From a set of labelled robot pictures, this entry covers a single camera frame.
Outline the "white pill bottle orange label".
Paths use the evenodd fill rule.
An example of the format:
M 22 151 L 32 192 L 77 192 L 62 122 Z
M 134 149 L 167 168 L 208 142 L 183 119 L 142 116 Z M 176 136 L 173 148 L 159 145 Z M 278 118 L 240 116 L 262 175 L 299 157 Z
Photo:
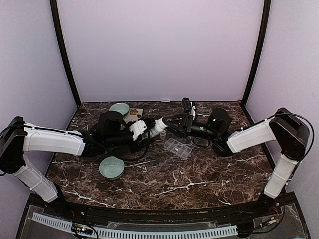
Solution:
M 161 134 L 168 126 L 163 122 L 163 118 L 155 120 L 155 126 L 150 129 L 150 137 Z

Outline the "clear plastic pill organizer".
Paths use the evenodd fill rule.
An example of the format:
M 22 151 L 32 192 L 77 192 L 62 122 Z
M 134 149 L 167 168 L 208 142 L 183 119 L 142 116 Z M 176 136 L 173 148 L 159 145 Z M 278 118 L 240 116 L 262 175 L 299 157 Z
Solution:
M 164 143 L 166 151 L 173 153 L 181 159 L 189 158 L 195 147 L 193 138 L 190 136 L 188 138 L 178 138 L 173 136 Z

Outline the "small white vial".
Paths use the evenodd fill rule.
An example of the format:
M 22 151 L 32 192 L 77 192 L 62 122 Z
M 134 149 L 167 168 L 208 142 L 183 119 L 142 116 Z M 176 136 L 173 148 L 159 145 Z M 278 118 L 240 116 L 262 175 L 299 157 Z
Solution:
M 162 140 L 165 140 L 165 139 L 166 139 L 166 132 L 162 132 L 162 133 L 160 134 L 160 138 L 161 138 Z

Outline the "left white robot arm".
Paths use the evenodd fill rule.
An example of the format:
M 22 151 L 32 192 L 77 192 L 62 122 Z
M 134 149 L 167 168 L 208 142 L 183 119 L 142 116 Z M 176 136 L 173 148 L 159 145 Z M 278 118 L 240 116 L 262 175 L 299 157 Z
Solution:
M 43 151 L 64 153 L 81 157 L 96 157 L 108 149 L 120 146 L 138 146 L 143 134 L 150 140 L 145 121 L 139 120 L 124 127 L 114 135 L 100 135 L 88 131 L 64 131 L 26 123 L 23 117 L 15 117 L 0 134 L 0 174 L 12 174 L 31 191 L 37 193 L 59 217 L 70 213 L 70 205 L 56 184 L 48 180 L 25 156 L 25 152 Z

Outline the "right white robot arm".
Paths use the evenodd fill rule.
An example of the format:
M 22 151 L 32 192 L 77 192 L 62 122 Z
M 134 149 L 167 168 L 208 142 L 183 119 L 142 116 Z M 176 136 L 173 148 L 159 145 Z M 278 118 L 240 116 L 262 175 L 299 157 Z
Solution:
M 233 133 L 228 131 L 231 117 L 222 108 L 215 108 L 207 123 L 198 122 L 190 113 L 164 117 L 162 121 L 176 136 L 192 136 L 210 141 L 214 152 L 222 157 L 266 142 L 277 142 L 281 149 L 280 158 L 264 188 L 263 195 L 266 197 L 254 206 L 254 211 L 259 216 L 265 216 L 273 209 L 272 199 L 278 197 L 292 179 L 315 139 L 311 123 L 286 108 L 279 108 L 270 117 Z

